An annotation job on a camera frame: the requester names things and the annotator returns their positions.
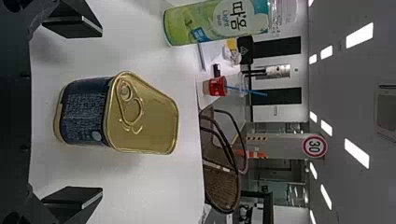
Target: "pull tab ring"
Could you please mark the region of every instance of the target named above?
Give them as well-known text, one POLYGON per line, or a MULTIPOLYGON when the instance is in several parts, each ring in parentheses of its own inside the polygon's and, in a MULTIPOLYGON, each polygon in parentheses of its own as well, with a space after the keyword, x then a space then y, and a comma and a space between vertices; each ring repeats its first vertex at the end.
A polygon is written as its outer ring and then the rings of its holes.
POLYGON ((126 126, 126 129, 128 131, 132 130, 134 134, 140 134, 143 131, 143 125, 141 125, 138 129, 136 129, 134 126, 143 117, 144 114, 143 99, 137 95, 136 89, 131 85, 131 83, 120 79, 118 80, 116 85, 117 85, 116 96, 120 105, 120 113, 121 113, 120 121, 123 122, 123 124, 126 126), (128 106, 128 104, 130 104, 133 101, 137 102, 137 104, 139 105, 139 115, 135 120, 130 121, 126 117, 125 108, 128 106))

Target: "blue straw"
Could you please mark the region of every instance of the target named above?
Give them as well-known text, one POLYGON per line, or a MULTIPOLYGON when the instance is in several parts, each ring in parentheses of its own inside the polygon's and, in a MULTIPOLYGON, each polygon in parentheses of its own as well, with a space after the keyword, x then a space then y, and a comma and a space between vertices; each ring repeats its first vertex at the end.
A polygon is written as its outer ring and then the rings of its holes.
POLYGON ((262 92, 259 92, 259 91, 240 90, 239 88, 231 87, 231 86, 227 86, 227 88, 231 89, 231 90, 235 90, 235 91, 245 91, 245 92, 248 92, 248 93, 251 93, 251 94, 260 95, 260 96, 268 96, 267 93, 262 93, 262 92))

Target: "dark blue can label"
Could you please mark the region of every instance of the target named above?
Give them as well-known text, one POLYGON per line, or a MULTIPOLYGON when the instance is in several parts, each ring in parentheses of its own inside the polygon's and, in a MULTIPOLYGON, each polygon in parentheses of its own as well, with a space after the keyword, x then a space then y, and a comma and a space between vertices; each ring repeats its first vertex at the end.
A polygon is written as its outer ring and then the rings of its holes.
POLYGON ((104 130, 112 77, 79 80, 64 89, 59 130, 70 145, 109 146, 104 130))

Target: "white table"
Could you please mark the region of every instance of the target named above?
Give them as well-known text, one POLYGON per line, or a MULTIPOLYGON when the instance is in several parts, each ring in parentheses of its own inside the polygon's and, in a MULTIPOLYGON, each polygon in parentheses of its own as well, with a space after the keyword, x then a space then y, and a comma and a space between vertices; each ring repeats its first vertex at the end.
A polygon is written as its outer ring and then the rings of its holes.
POLYGON ((203 69, 202 64, 202 72, 197 73, 196 77, 198 103, 201 109, 205 109, 219 99, 218 96, 204 95, 204 82, 214 77, 213 64, 220 64, 221 75, 227 77, 230 85, 240 82, 238 77, 233 77, 233 75, 237 75, 241 71, 241 66, 232 65, 230 61, 224 60, 222 56, 222 48, 224 45, 226 45, 225 40, 201 44, 201 57, 203 58, 205 69, 203 69))
POLYGON ((195 74, 197 47, 170 48, 161 0, 89 0, 104 37, 66 40, 39 28, 31 41, 33 154, 30 183, 38 197, 65 186, 101 187, 90 223, 197 223, 204 207, 195 74), (137 73, 176 100, 179 139, 170 156, 122 154, 58 142, 52 121, 62 87, 76 79, 137 73))

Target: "ceiling light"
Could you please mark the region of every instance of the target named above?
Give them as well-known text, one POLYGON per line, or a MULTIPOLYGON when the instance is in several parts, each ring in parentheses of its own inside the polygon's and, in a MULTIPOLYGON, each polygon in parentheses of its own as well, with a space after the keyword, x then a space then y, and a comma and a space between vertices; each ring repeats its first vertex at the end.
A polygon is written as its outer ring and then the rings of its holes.
POLYGON ((323 185, 320 186, 320 191, 323 195, 324 201, 326 201, 327 206, 330 210, 332 210, 332 200, 330 199, 329 194, 327 193, 323 185))
POLYGON ((332 136, 332 126, 330 126, 326 121, 321 122, 321 128, 325 131, 329 136, 332 136))
POLYGON ((317 180, 318 179, 318 173, 317 173, 317 169, 315 169, 314 163, 311 162, 309 164, 309 169, 311 170, 312 176, 317 180))
POLYGON ((311 222, 312 222, 312 224, 317 224, 317 221, 315 220, 314 212, 312 212, 312 210, 311 210, 310 214, 311 214, 311 222))
POLYGON ((309 118, 311 118, 315 123, 318 123, 318 116, 314 112, 309 112, 309 118))
POLYGON ((353 144, 351 141, 346 139, 346 151, 352 155, 357 161, 359 161, 364 167, 370 169, 370 156, 353 144))
POLYGON ((350 49, 373 38, 374 24, 370 23, 346 37, 346 48, 350 49))
POLYGON ((322 59, 322 60, 327 59, 331 56, 332 56, 332 46, 329 46, 320 52, 320 59, 322 59))
POLYGON ((318 55, 314 54, 311 57, 309 57, 309 64, 316 63, 318 61, 318 55))
POLYGON ((308 203, 309 203, 308 194, 305 194, 305 197, 304 197, 304 202, 305 202, 306 204, 308 204, 308 203))

